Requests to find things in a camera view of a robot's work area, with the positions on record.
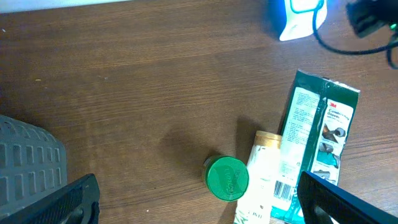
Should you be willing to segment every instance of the gray plastic object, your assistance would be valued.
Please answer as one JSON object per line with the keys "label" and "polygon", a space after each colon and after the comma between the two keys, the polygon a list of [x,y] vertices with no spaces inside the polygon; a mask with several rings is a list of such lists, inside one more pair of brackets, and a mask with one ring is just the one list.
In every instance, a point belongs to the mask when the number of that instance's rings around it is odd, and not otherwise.
{"label": "gray plastic object", "polygon": [[0,115],[0,220],[67,184],[67,154],[48,131]]}

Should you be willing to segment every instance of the barcode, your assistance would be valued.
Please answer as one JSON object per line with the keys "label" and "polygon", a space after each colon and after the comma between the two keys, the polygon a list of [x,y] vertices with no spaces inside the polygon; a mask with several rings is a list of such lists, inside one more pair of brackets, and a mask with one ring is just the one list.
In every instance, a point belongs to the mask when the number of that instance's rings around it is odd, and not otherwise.
{"label": "barcode", "polygon": [[290,201],[293,195],[293,187],[277,181],[275,184],[274,197],[285,201]]}

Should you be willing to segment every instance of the white container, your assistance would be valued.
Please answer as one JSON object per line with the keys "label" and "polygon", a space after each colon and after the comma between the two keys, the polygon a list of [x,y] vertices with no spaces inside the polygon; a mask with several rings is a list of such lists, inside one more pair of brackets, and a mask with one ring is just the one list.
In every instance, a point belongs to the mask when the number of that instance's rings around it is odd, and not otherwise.
{"label": "white container", "polygon": [[282,136],[278,134],[256,132],[248,161],[249,187],[238,200],[234,223],[269,223],[279,170],[281,140]]}

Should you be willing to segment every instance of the wood grain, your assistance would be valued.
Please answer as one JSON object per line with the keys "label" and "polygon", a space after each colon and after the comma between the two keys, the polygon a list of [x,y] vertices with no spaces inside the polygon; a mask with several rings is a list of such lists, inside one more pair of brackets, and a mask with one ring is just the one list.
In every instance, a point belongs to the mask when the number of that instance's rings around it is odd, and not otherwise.
{"label": "wood grain", "polygon": [[[279,42],[263,0],[132,1],[0,15],[0,113],[48,129],[68,179],[92,172],[100,223],[232,223],[200,179],[213,151],[247,160],[277,132],[298,68],[360,89],[340,187],[398,215],[398,79],[383,54],[346,57],[313,37]],[[320,29],[366,49],[344,2]]]}

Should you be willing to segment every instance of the plastic packaging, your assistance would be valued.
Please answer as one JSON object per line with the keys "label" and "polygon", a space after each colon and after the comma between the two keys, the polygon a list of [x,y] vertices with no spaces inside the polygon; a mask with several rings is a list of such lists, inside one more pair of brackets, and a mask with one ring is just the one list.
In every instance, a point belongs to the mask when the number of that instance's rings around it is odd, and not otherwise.
{"label": "plastic packaging", "polygon": [[282,127],[273,217],[304,223],[297,198],[302,171],[337,185],[358,97],[359,90],[350,86],[297,71]]}
{"label": "plastic packaging", "polygon": [[238,200],[235,224],[269,223],[279,171],[281,139],[282,136],[278,134],[256,132],[248,161],[249,187]]}

